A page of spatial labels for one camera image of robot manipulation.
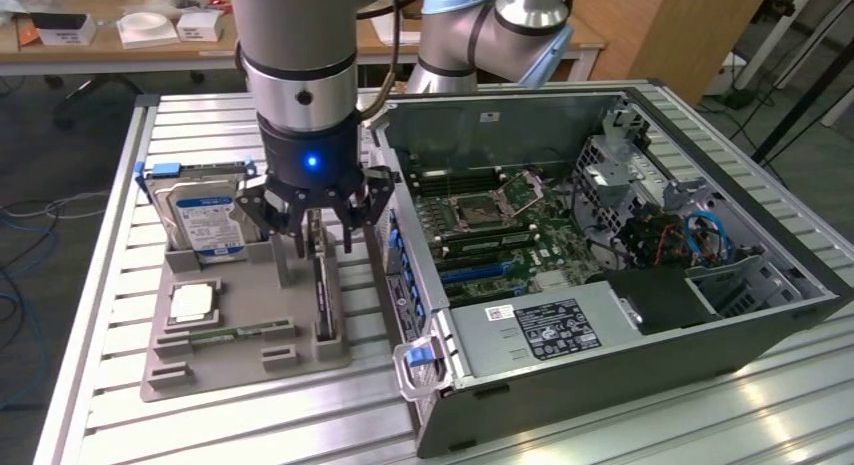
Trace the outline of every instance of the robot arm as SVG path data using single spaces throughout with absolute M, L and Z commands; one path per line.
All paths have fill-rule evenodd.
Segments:
M 267 233 L 295 238 L 301 255 L 306 211 L 333 208 L 350 251 L 352 232 L 380 219 L 396 181 L 386 167 L 360 162 L 357 12 L 374 0 L 231 1 L 267 157 L 238 203 Z M 568 15 L 565 0 L 426 0 L 410 91 L 477 91 L 477 68 L 538 87 L 566 50 Z

